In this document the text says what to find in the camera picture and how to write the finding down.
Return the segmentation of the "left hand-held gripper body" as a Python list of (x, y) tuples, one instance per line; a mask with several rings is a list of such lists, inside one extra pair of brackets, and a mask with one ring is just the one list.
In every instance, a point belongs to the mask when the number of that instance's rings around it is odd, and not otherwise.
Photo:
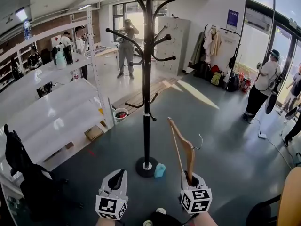
[(128, 196), (125, 189), (99, 189), (96, 195), (95, 211), (101, 218), (121, 220), (127, 209)]

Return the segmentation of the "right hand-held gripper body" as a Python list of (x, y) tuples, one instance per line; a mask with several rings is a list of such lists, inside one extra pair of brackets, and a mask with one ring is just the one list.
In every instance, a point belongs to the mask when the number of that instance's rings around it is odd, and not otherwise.
[(188, 214), (208, 212), (212, 202), (212, 192), (207, 186), (200, 189), (181, 190), (181, 205)]

